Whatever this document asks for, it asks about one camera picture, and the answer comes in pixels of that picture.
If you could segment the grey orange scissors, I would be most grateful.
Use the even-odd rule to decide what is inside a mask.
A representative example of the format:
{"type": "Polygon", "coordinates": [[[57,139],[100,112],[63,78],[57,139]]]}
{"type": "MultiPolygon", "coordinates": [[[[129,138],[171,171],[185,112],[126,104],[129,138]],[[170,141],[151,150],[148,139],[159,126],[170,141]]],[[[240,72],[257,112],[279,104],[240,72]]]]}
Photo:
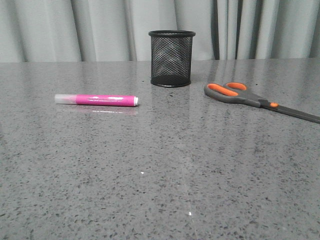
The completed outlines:
{"type": "Polygon", "coordinates": [[[228,104],[242,104],[255,108],[265,108],[270,111],[285,114],[291,117],[303,119],[313,123],[319,123],[318,116],[285,107],[276,102],[270,102],[266,98],[251,92],[247,86],[240,82],[227,82],[224,85],[208,83],[204,86],[204,93],[215,100],[228,104]]]}

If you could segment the pink marker pen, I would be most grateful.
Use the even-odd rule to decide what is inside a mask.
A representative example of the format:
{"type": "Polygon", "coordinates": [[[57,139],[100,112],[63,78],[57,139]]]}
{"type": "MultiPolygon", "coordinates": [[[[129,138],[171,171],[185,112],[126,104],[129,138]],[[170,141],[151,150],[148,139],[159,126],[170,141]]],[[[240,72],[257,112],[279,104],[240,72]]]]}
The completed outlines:
{"type": "Polygon", "coordinates": [[[56,94],[56,104],[136,107],[139,98],[133,95],[98,95],[98,94],[56,94]]]}

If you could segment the black mesh pen holder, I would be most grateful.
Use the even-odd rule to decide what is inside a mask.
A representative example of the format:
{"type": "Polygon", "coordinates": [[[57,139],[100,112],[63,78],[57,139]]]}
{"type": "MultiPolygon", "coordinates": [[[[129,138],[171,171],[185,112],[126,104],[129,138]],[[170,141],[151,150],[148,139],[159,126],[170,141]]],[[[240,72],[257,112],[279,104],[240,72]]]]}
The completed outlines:
{"type": "Polygon", "coordinates": [[[188,30],[153,30],[151,39],[151,80],[155,86],[178,88],[191,84],[193,37],[188,30]]]}

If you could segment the grey curtain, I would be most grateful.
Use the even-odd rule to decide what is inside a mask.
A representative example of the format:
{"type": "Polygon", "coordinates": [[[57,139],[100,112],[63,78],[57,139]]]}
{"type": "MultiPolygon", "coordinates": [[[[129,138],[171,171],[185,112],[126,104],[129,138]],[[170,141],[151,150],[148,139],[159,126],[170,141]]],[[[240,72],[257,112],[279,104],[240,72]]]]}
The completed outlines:
{"type": "Polygon", "coordinates": [[[192,58],[320,55],[317,0],[3,0],[0,60],[147,61],[154,30],[196,33],[192,58]]]}

